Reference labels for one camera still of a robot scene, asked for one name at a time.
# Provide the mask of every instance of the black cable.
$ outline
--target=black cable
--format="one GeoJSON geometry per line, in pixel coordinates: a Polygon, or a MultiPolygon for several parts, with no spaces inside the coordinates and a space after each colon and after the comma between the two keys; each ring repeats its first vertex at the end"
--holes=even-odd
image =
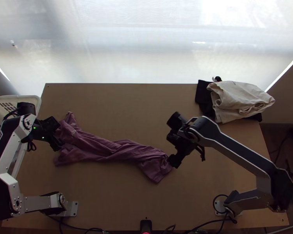
{"type": "Polygon", "coordinates": [[[27,152],[35,151],[36,149],[37,149],[37,146],[32,141],[29,141],[27,143],[27,152]]]}
{"type": "Polygon", "coordinates": [[[218,210],[216,209],[216,207],[215,207],[215,202],[216,202],[216,199],[217,199],[218,197],[228,197],[228,196],[225,195],[225,194],[219,194],[219,195],[217,195],[217,196],[213,199],[213,208],[214,208],[214,210],[215,210],[216,212],[220,213],[220,214],[225,214],[225,213],[227,213],[227,211],[222,211],[222,212],[220,212],[220,211],[218,211],[218,210]]]}
{"type": "Polygon", "coordinates": [[[204,223],[204,224],[201,224],[201,225],[199,225],[199,226],[197,226],[197,227],[195,227],[195,228],[193,228],[193,229],[191,229],[191,230],[189,230],[189,231],[185,231],[183,234],[188,234],[188,233],[190,233],[190,232],[196,232],[199,228],[201,228],[201,227],[203,227],[203,226],[205,226],[205,225],[207,225],[207,224],[210,224],[210,223],[216,223],[216,222],[225,222],[225,221],[231,221],[231,222],[233,222],[234,224],[237,224],[238,222],[235,220],[235,219],[233,219],[233,218],[231,218],[230,216],[228,216],[229,218],[228,219],[226,219],[226,218],[223,218],[223,219],[220,219],[220,220],[212,220],[212,221],[208,221],[208,222],[206,222],[206,223],[204,223]]]}
{"type": "Polygon", "coordinates": [[[276,164],[276,162],[278,161],[278,158],[279,158],[279,156],[280,156],[280,152],[281,152],[282,145],[284,144],[284,142],[285,142],[287,139],[289,139],[289,137],[290,137],[290,134],[287,133],[286,136],[283,138],[282,142],[280,143],[279,147],[278,147],[276,150],[269,152],[269,154],[272,154],[272,153],[278,152],[278,154],[277,154],[277,156],[276,156],[276,159],[275,159],[275,161],[274,161],[274,164],[276,164]]]}
{"type": "Polygon", "coordinates": [[[88,232],[91,232],[91,231],[93,231],[93,232],[102,232],[102,233],[104,233],[104,230],[102,230],[102,229],[100,229],[100,228],[92,227],[92,228],[89,228],[89,229],[85,232],[85,234],[88,233],[88,232]]]}
{"type": "Polygon", "coordinates": [[[166,232],[169,230],[170,233],[172,233],[175,230],[176,224],[169,226],[168,228],[166,228],[162,234],[166,234],[166,232]]]}
{"type": "Polygon", "coordinates": [[[56,218],[53,218],[53,217],[51,217],[51,216],[48,216],[48,217],[51,218],[51,219],[53,219],[53,220],[56,221],[56,222],[61,223],[61,225],[63,225],[63,226],[67,226],[67,227],[70,227],[70,228],[72,228],[72,229],[83,230],[83,231],[92,231],[92,232],[98,232],[98,231],[100,230],[100,232],[108,233],[107,231],[104,231],[103,229],[100,229],[100,228],[93,228],[93,230],[92,230],[92,229],[86,229],[86,228],[81,228],[81,227],[74,227],[74,226],[68,225],[68,224],[66,224],[66,223],[64,223],[64,222],[61,222],[60,220],[58,220],[58,219],[56,219],[56,218]]]}
{"type": "Polygon", "coordinates": [[[9,116],[11,116],[11,115],[18,115],[17,113],[14,113],[14,112],[16,112],[16,111],[18,111],[18,108],[17,109],[15,109],[15,110],[13,110],[13,111],[11,111],[11,112],[9,112],[8,114],[6,114],[4,117],[3,117],[3,120],[6,120],[9,116]]]}
{"type": "Polygon", "coordinates": [[[279,148],[278,148],[278,153],[277,153],[276,159],[275,159],[275,161],[273,162],[274,164],[277,163],[278,158],[279,158],[280,153],[281,153],[282,146],[283,146],[284,142],[286,142],[286,140],[289,139],[289,137],[290,137],[290,134],[288,133],[288,134],[285,136],[285,138],[283,138],[282,142],[280,143],[279,148]]]}
{"type": "Polygon", "coordinates": [[[63,231],[62,231],[62,223],[63,223],[63,219],[64,219],[64,217],[61,217],[61,218],[60,218],[60,222],[59,222],[59,230],[60,230],[60,234],[64,234],[63,231]]]}
{"type": "Polygon", "coordinates": [[[223,218],[222,225],[220,226],[218,232],[216,232],[215,234],[219,234],[222,231],[222,228],[223,228],[223,225],[225,224],[225,220],[226,220],[227,215],[228,215],[228,212],[226,212],[225,217],[223,218]]]}

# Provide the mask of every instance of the black cloth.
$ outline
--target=black cloth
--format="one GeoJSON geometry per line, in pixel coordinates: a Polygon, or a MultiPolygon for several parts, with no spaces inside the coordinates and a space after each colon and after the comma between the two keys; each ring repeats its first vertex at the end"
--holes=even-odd
{"type": "MultiPolygon", "coordinates": [[[[211,98],[211,91],[207,90],[207,86],[212,83],[205,80],[198,80],[197,92],[195,93],[195,102],[200,107],[203,115],[211,119],[215,119],[215,111],[213,109],[213,102],[211,98]]],[[[244,119],[253,119],[261,122],[263,120],[261,113],[246,117],[244,119]]]]}

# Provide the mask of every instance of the white plastic basket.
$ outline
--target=white plastic basket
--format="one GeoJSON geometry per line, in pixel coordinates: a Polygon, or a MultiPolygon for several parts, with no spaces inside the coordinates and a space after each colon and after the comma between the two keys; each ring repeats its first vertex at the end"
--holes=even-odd
{"type": "MultiPolygon", "coordinates": [[[[28,102],[35,105],[36,108],[36,115],[38,115],[40,105],[41,105],[41,98],[38,96],[18,96],[18,95],[6,95],[6,96],[0,96],[0,129],[1,129],[1,123],[3,121],[3,117],[6,116],[9,112],[16,109],[18,102],[28,102]]],[[[13,164],[15,164],[15,168],[17,170],[13,170],[10,172],[12,176],[15,178],[18,173],[17,165],[20,165],[20,163],[23,160],[25,151],[26,151],[26,144],[22,144],[21,147],[19,147],[18,151],[15,153],[15,159],[13,159],[13,164]]]]}

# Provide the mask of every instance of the wooden table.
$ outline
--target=wooden table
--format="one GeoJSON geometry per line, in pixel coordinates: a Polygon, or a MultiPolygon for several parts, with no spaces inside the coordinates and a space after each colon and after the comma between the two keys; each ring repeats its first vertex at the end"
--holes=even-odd
{"type": "MultiPolygon", "coordinates": [[[[57,120],[75,113],[80,127],[109,140],[131,139],[175,153],[166,141],[167,120],[175,111],[186,118],[199,116],[194,103],[196,85],[188,84],[46,84],[39,119],[57,120]]],[[[269,158],[258,122],[237,120],[220,126],[242,144],[269,158]]],[[[79,201],[78,215],[65,222],[83,228],[138,230],[141,219],[151,219],[154,230],[177,224],[191,229],[219,219],[213,198],[255,188],[255,176],[212,148],[206,161],[193,152],[179,169],[173,169],[159,184],[152,183],[134,165],[127,163],[76,163],[53,165],[53,152],[45,142],[35,142],[37,151],[25,155],[18,181],[27,196],[60,191],[68,200],[79,201]]],[[[244,211],[238,224],[225,228],[288,225],[287,215],[268,209],[244,211]]],[[[3,222],[5,227],[57,229],[58,224],[34,212],[3,222]]],[[[206,226],[218,229],[220,223],[206,226]]]]}

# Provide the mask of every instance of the white curtain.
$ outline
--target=white curtain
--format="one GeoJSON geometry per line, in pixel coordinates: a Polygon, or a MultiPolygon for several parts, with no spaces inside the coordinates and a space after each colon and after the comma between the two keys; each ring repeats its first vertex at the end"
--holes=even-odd
{"type": "Polygon", "coordinates": [[[0,0],[0,68],[23,95],[45,83],[267,88],[293,60],[293,0],[0,0]]]}

